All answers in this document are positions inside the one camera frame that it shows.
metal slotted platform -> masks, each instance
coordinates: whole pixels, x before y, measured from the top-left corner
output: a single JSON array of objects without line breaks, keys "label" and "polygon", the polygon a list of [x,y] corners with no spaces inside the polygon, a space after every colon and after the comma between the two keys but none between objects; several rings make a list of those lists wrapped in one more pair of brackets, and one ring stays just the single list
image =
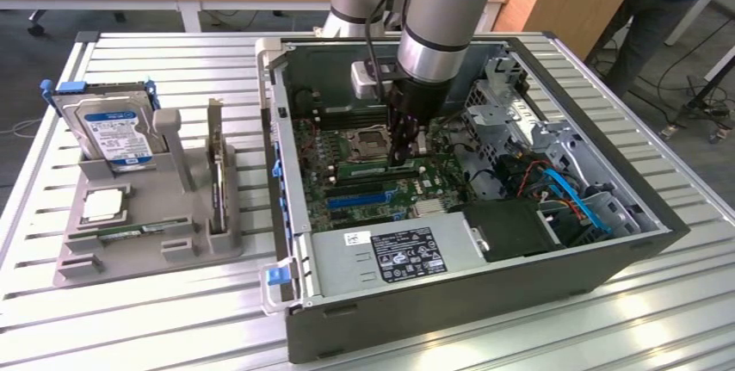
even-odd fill
[{"label": "metal slotted platform", "polygon": [[[555,40],[518,37],[691,225],[664,253],[591,294],[295,366],[283,317],[260,312],[257,269],[275,260],[253,42],[279,34],[103,34],[76,44],[61,80],[157,83],[201,145],[209,97],[237,152],[243,256],[87,288],[52,287],[77,181],[77,143],[47,112],[0,219],[0,366],[17,369],[726,369],[735,367],[732,211]],[[559,114],[536,83],[532,97]]]}]

floor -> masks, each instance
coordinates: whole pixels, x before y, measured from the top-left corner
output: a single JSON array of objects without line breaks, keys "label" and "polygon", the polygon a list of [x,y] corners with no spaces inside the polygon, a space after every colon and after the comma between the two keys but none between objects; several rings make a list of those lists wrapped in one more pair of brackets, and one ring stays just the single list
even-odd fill
[{"label": "floor", "polygon": [[[0,166],[0,209],[4,208],[12,185],[23,166],[23,161],[32,139],[16,137],[7,132],[20,121],[36,119],[45,110],[37,85],[44,78],[57,78],[73,44],[73,38],[80,30],[104,32],[171,32],[183,31],[177,13],[172,11],[129,11],[127,22],[117,23],[112,12],[91,11],[49,11],[41,24],[47,36],[31,37],[28,27],[28,11],[0,11],[0,97],[4,108],[0,109],[0,151],[4,153],[4,163]],[[284,12],[284,16],[273,16],[268,11],[256,14],[241,12],[215,13],[223,22],[203,14],[204,31],[309,31],[321,25],[327,14],[315,12]],[[642,76],[658,82],[668,66],[690,51],[690,49],[723,25],[728,17],[715,9],[707,9],[696,24],[683,35],[679,43],[664,47],[648,63]],[[735,22],[731,22],[716,36],[678,64],[663,81],[666,88],[687,86],[687,75],[703,76],[715,65],[719,58],[735,44]],[[600,59],[611,59],[614,52],[600,55]],[[735,72],[726,78],[723,89],[735,95]],[[682,105],[687,99],[686,90],[663,91],[666,102],[674,106]],[[643,118],[655,131],[664,126],[664,118],[644,102],[626,96],[634,112]],[[694,121],[690,128],[680,131],[670,145],[710,183],[716,193],[735,206],[735,179],[730,177],[730,163],[735,160],[735,149],[731,139],[719,145],[710,145],[706,136],[714,125],[706,121]],[[33,127],[23,130],[32,134]]]}]

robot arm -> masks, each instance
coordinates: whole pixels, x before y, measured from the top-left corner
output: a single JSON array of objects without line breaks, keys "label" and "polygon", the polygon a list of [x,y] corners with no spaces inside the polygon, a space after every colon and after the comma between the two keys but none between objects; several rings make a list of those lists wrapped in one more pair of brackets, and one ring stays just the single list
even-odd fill
[{"label": "robot arm", "polygon": [[[376,4],[368,13],[367,6],[361,6],[361,16],[353,18],[367,20],[374,14],[383,14],[378,8],[380,0],[351,0],[352,3],[363,1]],[[361,67],[353,66],[352,77],[356,75],[355,69],[365,71],[376,88],[378,83],[384,83],[387,79],[392,81],[387,91],[378,88],[376,92],[383,96],[382,102],[388,106],[392,165],[400,165],[410,157],[411,144],[419,135],[420,128],[428,124],[442,109],[486,3],[487,0],[410,0],[398,59],[388,63],[380,59],[371,59]],[[343,0],[332,0],[331,16],[335,14],[335,9],[339,11],[339,8],[347,7]],[[353,36],[364,36],[365,24],[361,30],[359,28],[353,30],[356,31]]]}]

dark pants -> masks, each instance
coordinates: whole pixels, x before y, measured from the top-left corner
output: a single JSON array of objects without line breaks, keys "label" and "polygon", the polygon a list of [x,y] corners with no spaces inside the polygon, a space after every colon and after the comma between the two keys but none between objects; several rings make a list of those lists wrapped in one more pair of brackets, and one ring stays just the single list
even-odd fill
[{"label": "dark pants", "polygon": [[599,37],[584,63],[591,65],[599,49],[612,39],[632,17],[631,30],[620,46],[618,60],[603,81],[612,92],[622,96],[631,88],[643,66],[656,53],[676,24],[687,15],[695,1],[671,3],[664,0],[624,0],[607,28]]}]

hard disk label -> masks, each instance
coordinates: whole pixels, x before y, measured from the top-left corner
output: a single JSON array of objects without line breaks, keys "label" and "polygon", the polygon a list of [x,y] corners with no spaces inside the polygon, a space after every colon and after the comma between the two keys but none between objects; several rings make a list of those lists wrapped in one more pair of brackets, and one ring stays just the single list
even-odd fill
[{"label": "hard disk label", "polygon": [[428,227],[371,238],[380,276],[388,283],[447,272]]},{"label": "hard disk label", "polygon": [[145,136],[136,131],[137,115],[132,111],[84,116],[104,158],[115,164],[140,164],[153,154]]}]

